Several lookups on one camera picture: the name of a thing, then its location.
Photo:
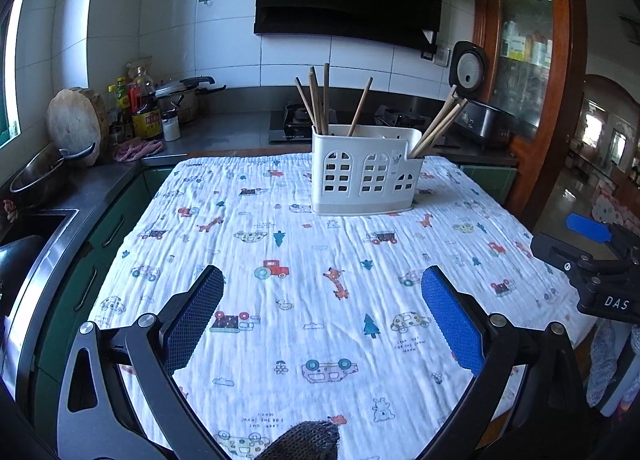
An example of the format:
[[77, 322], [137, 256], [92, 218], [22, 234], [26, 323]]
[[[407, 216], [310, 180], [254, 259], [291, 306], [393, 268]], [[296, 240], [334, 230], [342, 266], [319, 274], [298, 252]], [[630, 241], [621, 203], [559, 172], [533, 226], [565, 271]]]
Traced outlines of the dark wooden chopstick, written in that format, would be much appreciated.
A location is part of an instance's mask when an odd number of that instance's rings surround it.
[[309, 119], [311, 120], [311, 124], [315, 129], [317, 129], [318, 124], [316, 121], [316, 117], [314, 116], [314, 108], [311, 107], [311, 104], [307, 99], [306, 94], [303, 90], [302, 83], [299, 81], [299, 78], [297, 76], [294, 79], [294, 83], [295, 83], [296, 90], [298, 91], [298, 94], [300, 96], [300, 99], [302, 100], [302, 103], [308, 113]]

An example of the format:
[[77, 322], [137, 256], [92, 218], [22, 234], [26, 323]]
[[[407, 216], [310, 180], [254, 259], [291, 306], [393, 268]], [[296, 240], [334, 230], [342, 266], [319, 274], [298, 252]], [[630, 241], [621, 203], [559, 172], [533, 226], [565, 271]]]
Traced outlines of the steel kitchen sink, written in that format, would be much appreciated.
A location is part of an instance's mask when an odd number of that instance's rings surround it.
[[14, 398], [23, 396], [34, 368], [41, 328], [73, 252], [78, 211], [50, 209], [22, 214], [1, 232], [1, 379]]

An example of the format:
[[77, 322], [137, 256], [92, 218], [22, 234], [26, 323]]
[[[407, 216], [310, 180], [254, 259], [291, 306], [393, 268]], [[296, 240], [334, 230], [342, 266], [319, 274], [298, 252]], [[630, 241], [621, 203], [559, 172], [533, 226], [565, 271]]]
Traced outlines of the white cartoon-print cloth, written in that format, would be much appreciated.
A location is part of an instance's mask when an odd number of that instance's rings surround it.
[[532, 236], [459, 168], [430, 157], [409, 211], [320, 216], [311, 158], [178, 163], [124, 239], [90, 319], [158, 313], [207, 266], [224, 295], [176, 384], [228, 455], [253, 459], [293, 425], [330, 420], [343, 459], [412, 459], [472, 376], [423, 301], [437, 266], [487, 313], [519, 327], [593, 327]]

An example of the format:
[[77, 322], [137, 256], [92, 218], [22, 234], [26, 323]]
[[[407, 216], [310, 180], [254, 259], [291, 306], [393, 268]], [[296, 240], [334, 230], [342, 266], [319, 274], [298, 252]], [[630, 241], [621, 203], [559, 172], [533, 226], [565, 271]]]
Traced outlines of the black rice cooker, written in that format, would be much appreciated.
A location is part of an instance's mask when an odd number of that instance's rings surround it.
[[506, 146], [512, 137], [512, 116], [480, 99], [487, 78], [485, 51], [469, 41], [454, 44], [448, 84], [455, 86], [456, 94], [468, 101], [454, 123], [465, 135], [481, 144]]

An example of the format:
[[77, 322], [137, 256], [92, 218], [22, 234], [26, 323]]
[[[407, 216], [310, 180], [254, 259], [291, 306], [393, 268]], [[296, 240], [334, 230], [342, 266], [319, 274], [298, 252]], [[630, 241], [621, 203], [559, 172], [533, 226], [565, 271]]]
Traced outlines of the white plastic utensil holder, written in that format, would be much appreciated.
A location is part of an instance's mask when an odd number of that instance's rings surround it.
[[412, 207], [421, 159], [414, 128], [332, 124], [312, 135], [311, 207], [320, 215], [372, 215]]

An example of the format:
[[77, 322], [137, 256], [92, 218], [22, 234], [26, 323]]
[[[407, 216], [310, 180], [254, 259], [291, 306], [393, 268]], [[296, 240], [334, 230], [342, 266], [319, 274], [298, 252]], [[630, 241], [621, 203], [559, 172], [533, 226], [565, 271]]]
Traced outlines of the pink cloth rag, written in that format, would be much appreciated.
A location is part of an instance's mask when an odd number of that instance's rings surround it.
[[134, 162], [145, 157], [154, 156], [164, 149], [161, 140], [142, 140], [137, 137], [117, 145], [113, 151], [116, 162]]

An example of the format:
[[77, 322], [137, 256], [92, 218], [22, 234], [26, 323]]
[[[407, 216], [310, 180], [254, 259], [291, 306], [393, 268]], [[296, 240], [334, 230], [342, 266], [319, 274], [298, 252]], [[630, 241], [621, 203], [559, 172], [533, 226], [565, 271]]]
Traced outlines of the small white jar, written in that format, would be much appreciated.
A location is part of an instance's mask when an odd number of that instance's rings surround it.
[[174, 142], [179, 139], [181, 132], [177, 113], [163, 113], [160, 118], [162, 119], [163, 136], [166, 142]]

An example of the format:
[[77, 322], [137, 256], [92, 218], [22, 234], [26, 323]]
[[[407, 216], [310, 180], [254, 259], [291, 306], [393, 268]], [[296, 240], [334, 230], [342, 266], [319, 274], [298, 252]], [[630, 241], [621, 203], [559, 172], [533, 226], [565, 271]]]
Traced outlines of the soy sauce bottle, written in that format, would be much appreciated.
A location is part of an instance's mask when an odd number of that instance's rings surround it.
[[143, 140], [157, 139], [162, 134], [160, 106], [153, 79], [145, 68], [138, 67], [129, 87], [134, 134]]

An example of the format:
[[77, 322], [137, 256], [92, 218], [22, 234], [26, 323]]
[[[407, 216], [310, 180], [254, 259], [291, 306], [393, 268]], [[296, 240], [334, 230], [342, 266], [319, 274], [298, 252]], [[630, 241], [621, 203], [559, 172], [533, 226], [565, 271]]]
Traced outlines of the green-capped oil bottle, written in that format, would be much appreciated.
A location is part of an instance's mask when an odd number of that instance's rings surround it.
[[128, 140], [132, 137], [132, 127], [130, 119], [131, 107], [126, 78], [124, 76], [119, 76], [116, 79], [115, 86], [115, 95], [118, 108], [118, 122], [122, 124], [122, 128], [124, 129], [124, 137], [126, 140]]

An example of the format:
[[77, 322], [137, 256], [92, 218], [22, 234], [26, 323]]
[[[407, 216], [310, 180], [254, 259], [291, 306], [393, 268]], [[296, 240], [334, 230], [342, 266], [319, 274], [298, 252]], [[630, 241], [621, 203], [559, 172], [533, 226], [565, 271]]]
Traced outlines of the pressure cooker pot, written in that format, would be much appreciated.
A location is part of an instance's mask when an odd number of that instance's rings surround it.
[[163, 120], [178, 118], [181, 126], [192, 123], [198, 117], [198, 101], [201, 97], [220, 93], [227, 87], [215, 86], [211, 76], [191, 76], [181, 80], [160, 83], [155, 97]]

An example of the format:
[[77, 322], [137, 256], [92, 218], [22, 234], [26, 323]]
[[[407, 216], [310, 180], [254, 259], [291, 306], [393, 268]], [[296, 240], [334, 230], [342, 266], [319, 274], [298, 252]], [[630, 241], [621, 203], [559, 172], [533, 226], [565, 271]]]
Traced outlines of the black gas stove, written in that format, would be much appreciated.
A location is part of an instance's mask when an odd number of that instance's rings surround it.
[[[380, 105], [374, 111], [362, 110], [359, 125], [379, 125], [386, 128], [416, 128], [424, 132], [436, 116], [439, 107], [420, 113], [410, 109], [402, 110]], [[312, 120], [307, 108], [301, 102], [290, 102], [280, 110], [273, 110], [270, 116], [268, 142], [270, 145], [310, 144], [315, 128], [333, 124], [352, 124], [354, 114], [346, 110], [329, 110], [327, 119]]]

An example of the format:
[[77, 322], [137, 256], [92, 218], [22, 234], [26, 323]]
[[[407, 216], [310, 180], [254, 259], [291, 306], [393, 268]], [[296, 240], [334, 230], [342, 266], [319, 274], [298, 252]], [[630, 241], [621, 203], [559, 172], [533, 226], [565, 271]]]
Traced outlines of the round wooden cutting board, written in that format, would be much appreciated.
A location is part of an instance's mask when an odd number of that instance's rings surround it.
[[50, 142], [58, 149], [77, 154], [93, 150], [77, 161], [88, 168], [103, 159], [108, 146], [108, 121], [103, 97], [91, 88], [63, 88], [49, 102], [46, 131]]

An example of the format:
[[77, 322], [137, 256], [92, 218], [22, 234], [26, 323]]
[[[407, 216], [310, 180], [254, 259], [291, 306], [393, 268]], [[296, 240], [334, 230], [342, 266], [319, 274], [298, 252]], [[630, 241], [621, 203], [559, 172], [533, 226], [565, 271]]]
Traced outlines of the wooden glass-door cabinet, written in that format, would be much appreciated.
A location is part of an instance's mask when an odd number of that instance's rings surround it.
[[533, 228], [582, 108], [586, 0], [475, 0], [473, 40], [488, 57], [480, 98], [511, 117], [518, 170], [506, 207]]

